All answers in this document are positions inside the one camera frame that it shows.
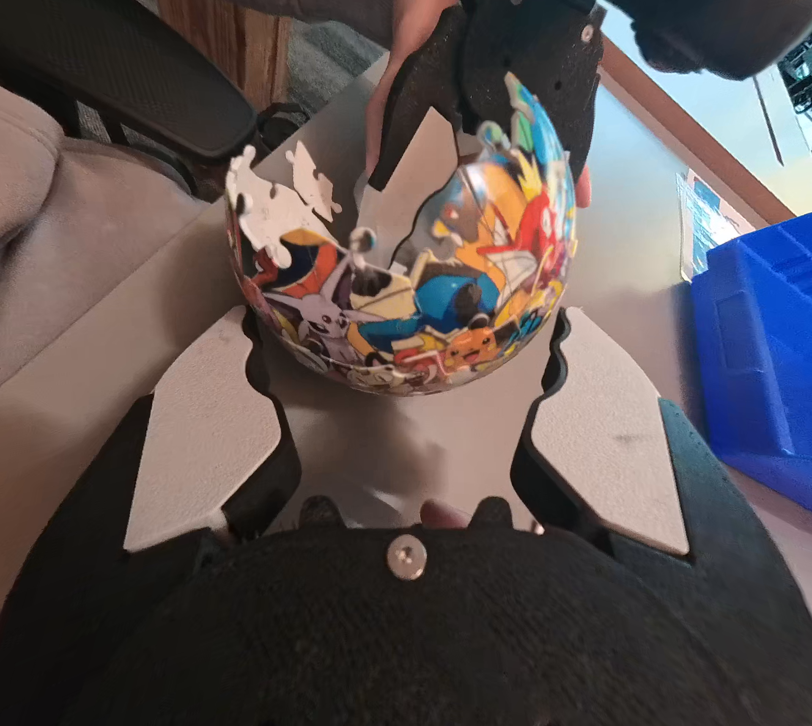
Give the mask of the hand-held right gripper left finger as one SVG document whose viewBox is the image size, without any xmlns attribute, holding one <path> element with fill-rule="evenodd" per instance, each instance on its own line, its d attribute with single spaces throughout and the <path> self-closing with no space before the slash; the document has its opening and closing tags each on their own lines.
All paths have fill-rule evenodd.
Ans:
<svg viewBox="0 0 812 726">
<path fill-rule="evenodd" d="M 260 537 L 295 494 L 301 463 L 278 401 L 249 380 L 261 349 L 231 309 L 155 386 L 123 548 L 193 531 Z"/>
</svg>

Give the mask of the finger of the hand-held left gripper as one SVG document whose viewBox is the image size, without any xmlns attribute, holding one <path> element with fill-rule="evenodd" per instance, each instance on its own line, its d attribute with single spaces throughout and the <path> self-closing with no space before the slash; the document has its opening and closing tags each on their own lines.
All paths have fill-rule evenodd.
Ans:
<svg viewBox="0 0 812 726">
<path fill-rule="evenodd" d="M 468 23 L 462 6 L 443 10 L 431 36 L 409 55 L 396 74 L 383 115 L 379 160 L 370 174 L 370 185 L 376 191 L 387 187 L 430 109 L 450 123 L 452 135 L 473 130 L 474 113 L 461 85 L 461 55 Z"/>
<path fill-rule="evenodd" d="M 459 66 L 465 127 L 491 120 L 510 127 L 507 73 L 550 118 L 569 165 L 582 170 L 594 131 L 606 10 L 479 8 L 463 40 Z"/>
</svg>

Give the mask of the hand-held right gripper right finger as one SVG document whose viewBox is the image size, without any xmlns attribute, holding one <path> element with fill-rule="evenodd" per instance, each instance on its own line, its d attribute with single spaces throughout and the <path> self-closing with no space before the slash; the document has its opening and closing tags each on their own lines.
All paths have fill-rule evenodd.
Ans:
<svg viewBox="0 0 812 726">
<path fill-rule="evenodd" d="M 589 542 L 613 534 L 688 554 L 660 399 L 634 358 L 581 309 L 559 311 L 542 394 L 511 467 L 513 488 L 543 531 Z"/>
</svg>

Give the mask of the colourful cartoon puzzle ball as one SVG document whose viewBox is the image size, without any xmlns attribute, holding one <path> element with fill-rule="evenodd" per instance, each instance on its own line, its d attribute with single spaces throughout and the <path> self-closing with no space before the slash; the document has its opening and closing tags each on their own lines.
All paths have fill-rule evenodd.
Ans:
<svg viewBox="0 0 812 726">
<path fill-rule="evenodd" d="M 261 178 L 247 145 L 226 178 L 241 290 L 300 365 L 367 393 L 430 395 L 516 356 L 554 314 L 576 253 L 569 153 L 538 98 L 504 76 L 507 131 L 482 122 L 461 162 L 433 108 L 356 225 L 298 141 L 290 186 Z"/>
</svg>

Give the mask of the person's right hand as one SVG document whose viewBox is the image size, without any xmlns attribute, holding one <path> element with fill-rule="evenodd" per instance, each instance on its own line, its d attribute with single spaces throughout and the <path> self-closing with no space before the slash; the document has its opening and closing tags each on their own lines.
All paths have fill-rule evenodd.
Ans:
<svg viewBox="0 0 812 726">
<path fill-rule="evenodd" d="M 420 522 L 429 529 L 463 529 L 471 520 L 470 515 L 440 501 L 429 499 L 420 508 Z"/>
</svg>

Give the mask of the blue plastic bin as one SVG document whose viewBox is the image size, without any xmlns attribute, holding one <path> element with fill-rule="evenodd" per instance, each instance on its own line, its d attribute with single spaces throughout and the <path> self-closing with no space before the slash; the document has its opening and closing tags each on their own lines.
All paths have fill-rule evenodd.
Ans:
<svg viewBox="0 0 812 726">
<path fill-rule="evenodd" d="M 710 448 L 811 509 L 811 214 L 712 248 L 692 282 Z"/>
</svg>

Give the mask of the wooden table leg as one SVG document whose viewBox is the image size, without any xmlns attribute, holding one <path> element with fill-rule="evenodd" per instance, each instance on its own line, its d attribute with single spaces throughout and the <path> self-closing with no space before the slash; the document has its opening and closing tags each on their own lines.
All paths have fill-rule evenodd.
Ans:
<svg viewBox="0 0 812 726">
<path fill-rule="evenodd" d="M 159 15 L 233 82 L 256 111 L 288 101 L 292 19 L 227 0 L 157 0 Z"/>
</svg>

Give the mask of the person's leg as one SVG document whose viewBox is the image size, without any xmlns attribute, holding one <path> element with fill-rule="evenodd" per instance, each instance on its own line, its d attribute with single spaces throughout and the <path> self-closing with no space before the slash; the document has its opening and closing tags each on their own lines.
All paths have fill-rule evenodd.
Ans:
<svg viewBox="0 0 812 726">
<path fill-rule="evenodd" d="M 200 213 L 170 167 L 1 90 L 1 382 Z"/>
</svg>

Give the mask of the printed instruction sheet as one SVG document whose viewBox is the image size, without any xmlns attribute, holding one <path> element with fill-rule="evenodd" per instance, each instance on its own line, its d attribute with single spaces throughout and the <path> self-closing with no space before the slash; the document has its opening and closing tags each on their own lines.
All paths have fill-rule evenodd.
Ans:
<svg viewBox="0 0 812 726">
<path fill-rule="evenodd" d="M 707 271 L 710 250 L 755 228 L 692 169 L 678 174 L 675 183 L 680 208 L 680 272 L 691 283 Z"/>
</svg>

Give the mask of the black office chair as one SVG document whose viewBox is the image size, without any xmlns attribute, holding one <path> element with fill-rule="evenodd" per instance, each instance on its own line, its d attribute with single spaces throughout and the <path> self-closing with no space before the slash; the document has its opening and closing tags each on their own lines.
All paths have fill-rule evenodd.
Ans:
<svg viewBox="0 0 812 726">
<path fill-rule="evenodd" d="M 79 105 L 110 144 L 141 152 L 198 195 L 253 144 L 261 161 L 310 115 L 295 103 L 263 111 L 217 66 L 136 0 L 1 0 L 2 88 L 33 101 L 70 138 Z"/>
</svg>

